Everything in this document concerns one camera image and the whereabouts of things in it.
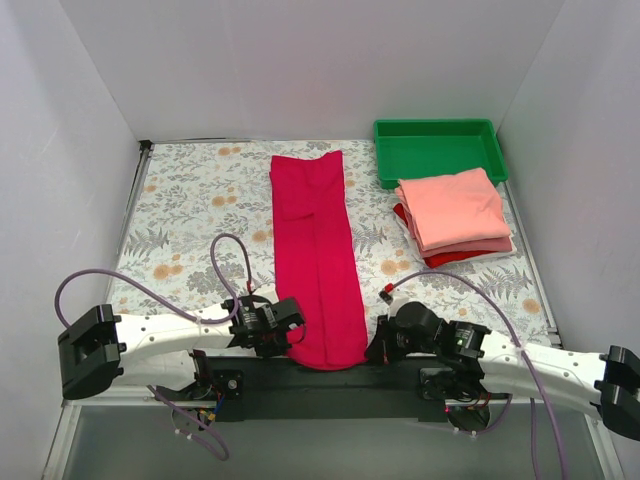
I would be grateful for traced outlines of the magenta red t-shirt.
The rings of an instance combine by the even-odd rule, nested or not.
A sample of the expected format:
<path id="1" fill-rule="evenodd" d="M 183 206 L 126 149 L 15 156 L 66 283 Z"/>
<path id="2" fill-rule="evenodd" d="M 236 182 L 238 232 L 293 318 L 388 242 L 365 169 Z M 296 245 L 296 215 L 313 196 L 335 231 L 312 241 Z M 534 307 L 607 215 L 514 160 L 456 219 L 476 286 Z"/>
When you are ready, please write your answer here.
<path id="1" fill-rule="evenodd" d="M 275 156 L 269 172 L 276 292 L 294 298 L 305 324 L 288 334 L 289 357 L 316 370 L 362 363 L 364 303 L 346 209 L 343 155 Z"/>

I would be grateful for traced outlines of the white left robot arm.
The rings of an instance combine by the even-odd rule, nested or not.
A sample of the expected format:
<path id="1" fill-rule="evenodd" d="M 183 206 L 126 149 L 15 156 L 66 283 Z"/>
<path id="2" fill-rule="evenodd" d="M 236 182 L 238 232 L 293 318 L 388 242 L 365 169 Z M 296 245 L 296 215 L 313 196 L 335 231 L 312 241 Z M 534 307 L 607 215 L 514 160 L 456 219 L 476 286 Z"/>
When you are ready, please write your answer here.
<path id="1" fill-rule="evenodd" d="M 207 351 L 242 348 L 277 357 L 305 334 L 293 298 L 243 296 L 186 316 L 116 314 L 111 305 L 98 305 L 58 337 L 62 394 L 83 400 L 113 385 L 151 385 L 200 400 L 213 386 Z"/>

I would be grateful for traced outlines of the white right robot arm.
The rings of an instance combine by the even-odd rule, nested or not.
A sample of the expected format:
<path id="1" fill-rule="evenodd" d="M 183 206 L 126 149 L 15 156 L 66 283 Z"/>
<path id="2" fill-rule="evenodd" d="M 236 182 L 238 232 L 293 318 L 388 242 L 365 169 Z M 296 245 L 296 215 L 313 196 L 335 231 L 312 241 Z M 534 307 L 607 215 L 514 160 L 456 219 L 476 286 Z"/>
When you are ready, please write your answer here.
<path id="1" fill-rule="evenodd" d="M 442 366 L 422 379 L 431 398 L 505 394 L 548 400 L 599 419 L 620 436 L 639 438 L 639 358 L 627 348 L 581 353 L 517 345 L 483 325 L 448 321 L 402 299 L 379 317 L 366 358 L 385 364 L 412 354 L 433 355 Z"/>

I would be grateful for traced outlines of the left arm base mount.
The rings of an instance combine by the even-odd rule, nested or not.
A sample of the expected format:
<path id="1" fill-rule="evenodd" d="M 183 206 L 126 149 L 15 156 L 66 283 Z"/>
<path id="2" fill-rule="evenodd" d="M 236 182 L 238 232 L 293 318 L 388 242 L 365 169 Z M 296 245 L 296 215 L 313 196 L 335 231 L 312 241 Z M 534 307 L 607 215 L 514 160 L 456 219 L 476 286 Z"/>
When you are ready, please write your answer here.
<path id="1" fill-rule="evenodd" d="M 179 391 L 174 402 L 207 426 L 217 420 L 239 421 L 244 380 L 241 370 L 214 370 L 207 379 Z"/>

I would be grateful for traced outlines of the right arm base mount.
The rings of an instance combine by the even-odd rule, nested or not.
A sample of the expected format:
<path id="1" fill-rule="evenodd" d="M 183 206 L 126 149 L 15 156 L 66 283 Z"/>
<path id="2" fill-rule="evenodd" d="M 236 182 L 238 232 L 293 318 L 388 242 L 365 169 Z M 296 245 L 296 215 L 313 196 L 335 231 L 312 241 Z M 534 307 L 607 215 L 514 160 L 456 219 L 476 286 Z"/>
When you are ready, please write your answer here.
<path id="1" fill-rule="evenodd" d="M 491 401 L 504 400 L 487 391 L 474 375 L 458 375 L 450 368 L 423 368 L 419 371 L 419 392 L 426 400 L 444 404 L 447 421 L 458 431 L 479 434 L 492 423 Z"/>

